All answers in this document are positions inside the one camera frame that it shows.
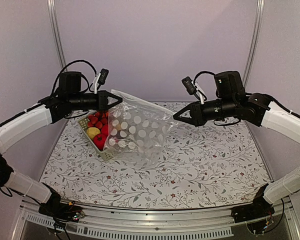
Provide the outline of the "yellow lemon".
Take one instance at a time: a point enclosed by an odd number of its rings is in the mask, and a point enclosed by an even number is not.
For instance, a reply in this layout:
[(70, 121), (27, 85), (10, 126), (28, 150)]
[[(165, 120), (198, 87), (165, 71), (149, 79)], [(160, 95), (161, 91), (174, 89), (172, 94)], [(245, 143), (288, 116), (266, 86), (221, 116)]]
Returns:
[(86, 134), (91, 140), (93, 140), (94, 137), (99, 135), (100, 133), (101, 133), (101, 131), (97, 127), (89, 127), (86, 130)]

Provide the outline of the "red pomegranate front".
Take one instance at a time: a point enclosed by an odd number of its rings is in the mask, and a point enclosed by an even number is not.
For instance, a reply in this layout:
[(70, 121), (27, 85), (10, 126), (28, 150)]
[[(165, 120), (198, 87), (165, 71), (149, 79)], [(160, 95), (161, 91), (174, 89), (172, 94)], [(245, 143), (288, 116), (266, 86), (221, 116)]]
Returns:
[(100, 150), (103, 151), (104, 150), (104, 146), (106, 143), (108, 136), (105, 136), (104, 134), (100, 133), (98, 135), (96, 135), (93, 139), (93, 143), (95, 144), (95, 146)]

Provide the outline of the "clear dotted zip top bag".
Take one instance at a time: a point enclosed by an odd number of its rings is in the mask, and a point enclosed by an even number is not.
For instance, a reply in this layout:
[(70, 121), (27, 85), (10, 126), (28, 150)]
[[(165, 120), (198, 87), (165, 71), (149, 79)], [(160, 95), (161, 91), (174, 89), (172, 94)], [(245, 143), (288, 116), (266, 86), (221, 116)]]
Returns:
[(131, 94), (112, 89), (122, 103), (109, 110), (105, 147), (116, 160), (149, 167), (159, 162), (168, 133), (178, 125), (174, 112)]

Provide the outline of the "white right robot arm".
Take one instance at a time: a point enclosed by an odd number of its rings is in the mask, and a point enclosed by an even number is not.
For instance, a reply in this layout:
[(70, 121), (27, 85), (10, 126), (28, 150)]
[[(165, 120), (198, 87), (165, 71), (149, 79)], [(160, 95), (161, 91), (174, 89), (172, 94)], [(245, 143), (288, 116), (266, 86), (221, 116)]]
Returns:
[[(208, 74), (216, 85), (216, 99), (207, 100), (197, 78)], [(173, 119), (195, 127), (207, 121), (225, 121), (233, 117), (257, 127), (280, 133), (300, 144), (300, 115), (284, 107), (274, 97), (262, 93), (247, 93), (238, 71), (213, 73), (199, 72), (194, 79), (185, 77), (182, 84), (189, 95), (197, 98), (173, 115)], [(268, 210), (268, 204), (292, 195), (300, 190), (300, 166), (274, 182), (262, 186), (249, 206), (252, 218), (259, 218)]]

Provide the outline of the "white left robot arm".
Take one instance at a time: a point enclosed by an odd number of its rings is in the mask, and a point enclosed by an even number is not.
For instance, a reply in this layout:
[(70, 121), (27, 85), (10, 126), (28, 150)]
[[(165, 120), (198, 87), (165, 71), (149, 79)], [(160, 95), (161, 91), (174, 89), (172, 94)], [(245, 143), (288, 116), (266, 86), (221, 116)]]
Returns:
[(98, 87), (105, 83), (108, 70), (102, 69), (94, 78), (94, 90), (82, 90), (81, 72), (67, 71), (57, 76), (58, 87), (32, 107), (16, 114), (0, 124), (0, 187), (14, 190), (23, 196), (45, 204), (45, 209), (53, 216), (64, 213), (64, 205), (56, 200), (59, 194), (53, 189), (20, 173), (8, 165), (3, 155), (14, 144), (33, 132), (52, 125), (73, 111), (108, 111), (123, 99)]

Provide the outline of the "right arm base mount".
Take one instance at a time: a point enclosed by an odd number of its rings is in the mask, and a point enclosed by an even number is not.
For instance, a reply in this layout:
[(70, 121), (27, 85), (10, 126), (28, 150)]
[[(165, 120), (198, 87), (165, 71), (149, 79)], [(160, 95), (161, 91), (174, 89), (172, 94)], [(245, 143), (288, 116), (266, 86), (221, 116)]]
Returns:
[(264, 200), (253, 201), (250, 204), (236, 206), (231, 209), (231, 216), (235, 223), (263, 218), (274, 213), (273, 205)]

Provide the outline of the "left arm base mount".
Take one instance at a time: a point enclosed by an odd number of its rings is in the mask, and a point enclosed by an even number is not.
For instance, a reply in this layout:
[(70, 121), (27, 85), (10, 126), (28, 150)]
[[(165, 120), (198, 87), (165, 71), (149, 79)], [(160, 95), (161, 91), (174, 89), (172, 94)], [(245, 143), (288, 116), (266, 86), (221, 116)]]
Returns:
[(46, 203), (41, 203), (38, 212), (64, 222), (78, 222), (85, 216), (83, 208), (76, 205), (75, 201), (64, 203), (59, 198), (52, 198)]

